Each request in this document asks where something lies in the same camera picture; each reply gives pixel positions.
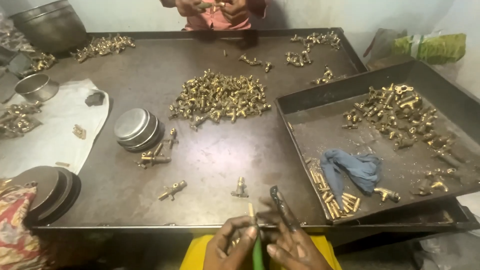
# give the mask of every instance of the yellow cloth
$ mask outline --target yellow cloth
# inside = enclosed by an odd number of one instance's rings
[[[190,246],[188,247],[187,253],[183,258],[181,263],[180,270],[202,270],[204,266],[205,258],[205,249],[207,247],[208,241],[212,239],[213,235],[203,235],[194,237]],[[333,253],[333,248],[330,242],[327,241],[323,235],[311,235],[313,243],[320,251],[320,253],[325,257],[328,264],[333,268],[333,270],[342,270],[340,264],[336,260],[335,254]],[[283,270],[281,266],[270,260],[270,270]]]

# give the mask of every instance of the person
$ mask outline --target person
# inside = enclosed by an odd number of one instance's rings
[[[249,29],[249,15],[263,18],[266,1],[268,0],[160,0],[164,7],[176,7],[182,17],[187,17],[185,30]],[[198,5],[202,2],[216,3],[218,7],[200,9]]]
[[[286,225],[280,217],[272,199],[261,201],[270,210],[257,216],[278,228],[278,232],[262,234],[262,240],[269,242],[266,250],[271,257],[270,270],[341,270],[331,244],[323,235],[309,236],[300,225],[292,229],[290,222]],[[283,205],[285,216],[294,217],[286,203]],[[215,235],[194,238],[180,270],[200,270],[202,266],[203,270],[251,269],[252,248],[259,231],[255,226],[248,227],[250,220],[249,216],[231,218]],[[247,229],[232,247],[232,236],[242,228]]]

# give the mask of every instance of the hand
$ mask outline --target hand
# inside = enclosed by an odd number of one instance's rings
[[[270,257],[288,270],[332,270],[315,244],[305,233],[280,192],[277,193],[282,204],[281,218],[277,204],[271,199],[261,199],[270,211],[259,212],[259,218],[274,223],[280,232],[266,233],[265,236],[273,244],[267,245]]]
[[[175,6],[180,16],[190,17],[205,12],[205,10],[197,7],[201,2],[202,0],[175,0]]]
[[[243,216],[228,219],[208,242],[205,251],[204,270],[238,270],[245,257],[250,254],[257,239],[257,229],[249,227],[240,237],[240,241],[231,249],[231,237],[237,229],[250,225],[250,217]]]
[[[220,8],[225,19],[232,25],[238,25],[248,19],[247,0],[225,0]]]

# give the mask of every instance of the green plastic bag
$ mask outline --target green plastic bag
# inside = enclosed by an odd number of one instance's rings
[[[397,38],[392,44],[393,54],[407,54],[431,65],[454,63],[465,55],[467,35],[414,35]]]

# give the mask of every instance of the blue cloth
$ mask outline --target blue cloth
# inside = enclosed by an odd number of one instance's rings
[[[372,193],[380,180],[382,161],[374,154],[350,155],[340,149],[329,149],[320,157],[320,167],[324,171],[330,191],[343,210],[343,181],[340,168],[363,191]]]

